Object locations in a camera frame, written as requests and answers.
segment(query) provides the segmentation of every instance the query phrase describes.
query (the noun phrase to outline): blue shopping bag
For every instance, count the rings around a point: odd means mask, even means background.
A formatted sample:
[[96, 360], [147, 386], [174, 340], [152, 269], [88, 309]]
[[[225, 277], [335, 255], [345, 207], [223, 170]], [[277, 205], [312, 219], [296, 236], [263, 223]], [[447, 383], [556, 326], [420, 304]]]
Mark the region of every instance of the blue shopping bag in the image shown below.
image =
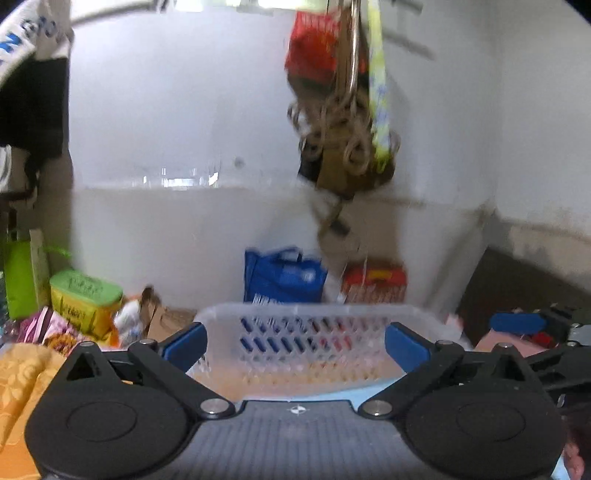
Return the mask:
[[297, 247], [267, 255], [245, 251], [244, 301], [320, 303], [327, 272], [318, 258], [304, 258]]

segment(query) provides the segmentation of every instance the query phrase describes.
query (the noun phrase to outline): white plastic basket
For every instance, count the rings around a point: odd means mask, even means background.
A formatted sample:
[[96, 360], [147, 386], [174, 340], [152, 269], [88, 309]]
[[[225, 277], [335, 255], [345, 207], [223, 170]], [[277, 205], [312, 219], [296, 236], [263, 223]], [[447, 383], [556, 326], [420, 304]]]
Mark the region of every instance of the white plastic basket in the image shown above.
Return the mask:
[[233, 401], [359, 388], [403, 375], [386, 353], [385, 328], [400, 322], [431, 340], [461, 331], [407, 305], [229, 303], [195, 318], [207, 352], [188, 372]]

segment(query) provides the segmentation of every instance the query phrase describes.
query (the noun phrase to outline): yellow container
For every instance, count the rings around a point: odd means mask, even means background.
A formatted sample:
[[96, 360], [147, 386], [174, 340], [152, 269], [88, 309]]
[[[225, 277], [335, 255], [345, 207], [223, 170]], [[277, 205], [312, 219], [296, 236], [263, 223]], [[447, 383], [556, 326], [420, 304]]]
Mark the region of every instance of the yellow container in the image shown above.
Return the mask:
[[82, 333], [104, 338], [113, 328], [123, 291], [117, 285], [66, 270], [50, 280], [53, 309]]

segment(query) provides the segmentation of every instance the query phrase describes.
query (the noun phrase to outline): orange floral fabric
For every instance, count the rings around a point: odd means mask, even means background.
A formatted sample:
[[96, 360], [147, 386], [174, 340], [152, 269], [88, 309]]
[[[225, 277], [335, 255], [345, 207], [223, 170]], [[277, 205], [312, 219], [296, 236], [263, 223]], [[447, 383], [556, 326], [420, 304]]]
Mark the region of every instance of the orange floral fabric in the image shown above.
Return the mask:
[[0, 480], [38, 480], [25, 444], [25, 425], [65, 358], [49, 348], [18, 343], [0, 355]]

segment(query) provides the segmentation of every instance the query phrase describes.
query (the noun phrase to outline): green bag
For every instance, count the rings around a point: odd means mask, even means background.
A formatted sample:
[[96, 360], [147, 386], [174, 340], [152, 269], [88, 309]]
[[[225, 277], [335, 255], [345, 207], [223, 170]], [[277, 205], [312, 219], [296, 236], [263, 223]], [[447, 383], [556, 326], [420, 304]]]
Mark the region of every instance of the green bag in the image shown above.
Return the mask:
[[49, 267], [41, 230], [31, 230], [28, 241], [5, 243], [4, 277], [13, 320], [28, 318], [49, 305]]

